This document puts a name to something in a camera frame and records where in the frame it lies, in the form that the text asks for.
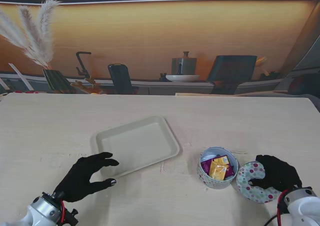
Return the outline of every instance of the pampas grass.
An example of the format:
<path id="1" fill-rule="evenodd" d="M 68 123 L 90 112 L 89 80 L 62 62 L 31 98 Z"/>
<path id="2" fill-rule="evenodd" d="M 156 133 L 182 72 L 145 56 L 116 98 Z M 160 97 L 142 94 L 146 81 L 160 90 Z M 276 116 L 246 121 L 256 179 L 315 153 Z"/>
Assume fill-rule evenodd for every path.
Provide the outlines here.
<path id="1" fill-rule="evenodd" d="M 50 62 L 54 55 L 51 22 L 58 4 L 57 0 L 45 0 L 41 4 L 36 20 L 31 16 L 27 6 L 18 6 L 24 33 L 0 10 L 0 34 L 13 45 L 22 48 L 27 57 L 45 69 L 51 69 Z"/>

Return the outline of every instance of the yellow packet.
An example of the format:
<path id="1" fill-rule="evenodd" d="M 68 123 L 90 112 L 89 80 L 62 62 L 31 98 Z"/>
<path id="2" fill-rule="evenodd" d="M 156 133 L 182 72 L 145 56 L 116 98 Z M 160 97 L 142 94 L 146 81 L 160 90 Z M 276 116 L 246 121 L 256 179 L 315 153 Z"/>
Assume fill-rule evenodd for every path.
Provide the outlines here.
<path id="1" fill-rule="evenodd" d="M 224 165 L 212 160 L 209 176 L 215 180 L 224 180 L 228 167 L 228 165 Z"/>
<path id="2" fill-rule="evenodd" d="M 227 155 L 215 158 L 214 161 L 219 163 L 219 164 L 222 164 L 222 165 L 228 165 L 229 164 L 229 160 L 228 160 Z"/>

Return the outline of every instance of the stainless steel pot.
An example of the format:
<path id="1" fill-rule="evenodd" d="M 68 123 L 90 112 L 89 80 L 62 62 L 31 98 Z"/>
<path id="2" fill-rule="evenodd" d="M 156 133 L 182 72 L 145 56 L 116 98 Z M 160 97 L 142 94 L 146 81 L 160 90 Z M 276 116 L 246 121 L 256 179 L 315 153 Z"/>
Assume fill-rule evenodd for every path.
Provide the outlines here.
<path id="1" fill-rule="evenodd" d="M 189 51 L 184 51 L 183 57 L 176 57 L 172 59 L 171 74 L 178 73 L 179 64 L 181 64 L 181 74 L 194 75 L 196 73 L 197 58 L 188 57 Z"/>

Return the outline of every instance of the candy wrapper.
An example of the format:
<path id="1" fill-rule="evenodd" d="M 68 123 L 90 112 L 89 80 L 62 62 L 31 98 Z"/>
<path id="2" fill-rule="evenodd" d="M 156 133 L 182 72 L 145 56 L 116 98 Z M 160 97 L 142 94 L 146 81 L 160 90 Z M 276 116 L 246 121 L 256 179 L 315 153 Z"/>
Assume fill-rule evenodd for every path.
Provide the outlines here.
<path id="1" fill-rule="evenodd" d="M 229 163 L 229 160 L 228 160 L 228 156 L 227 155 L 224 155 L 224 156 L 220 156 L 220 157 L 215 157 L 213 159 L 213 161 L 219 163 L 219 164 L 222 164 L 222 165 L 228 165 L 229 167 L 227 168 L 226 172 L 225 172 L 225 178 L 229 177 L 229 176 L 233 176 L 235 175 L 235 172 L 234 170 L 232 169 L 231 167 L 231 164 Z"/>
<path id="2" fill-rule="evenodd" d="M 210 172 L 210 167 L 211 167 L 211 162 L 212 161 L 215 161 L 219 164 L 223 164 L 223 165 L 228 165 L 229 167 L 227 167 L 226 169 L 226 172 L 225 172 L 225 178 L 229 177 L 229 176 L 234 176 L 235 175 L 235 172 L 234 170 L 232 169 L 232 166 L 231 164 L 229 163 L 229 160 L 228 160 L 228 157 L 227 155 L 224 155 L 224 156 L 218 156 L 218 157 L 215 157 L 213 159 L 208 159 L 204 162 L 201 163 L 201 167 L 203 169 L 203 171 L 209 175 L 209 172 Z"/>
<path id="3" fill-rule="evenodd" d="M 215 162 L 212 160 L 209 176 L 215 180 L 224 180 L 226 176 L 227 169 L 229 168 L 228 165 Z"/>
<path id="4" fill-rule="evenodd" d="M 212 158 L 201 163 L 203 171 L 209 175 Z"/>

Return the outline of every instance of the black vase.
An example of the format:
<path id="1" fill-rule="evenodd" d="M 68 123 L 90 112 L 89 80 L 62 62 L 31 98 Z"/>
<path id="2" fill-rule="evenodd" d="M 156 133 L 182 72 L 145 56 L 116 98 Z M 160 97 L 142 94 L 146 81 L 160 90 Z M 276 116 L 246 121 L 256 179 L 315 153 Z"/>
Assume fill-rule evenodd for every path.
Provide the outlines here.
<path id="1" fill-rule="evenodd" d="M 72 87 L 65 76 L 58 70 L 44 69 L 43 74 L 52 91 L 56 94 L 75 94 L 76 90 Z"/>

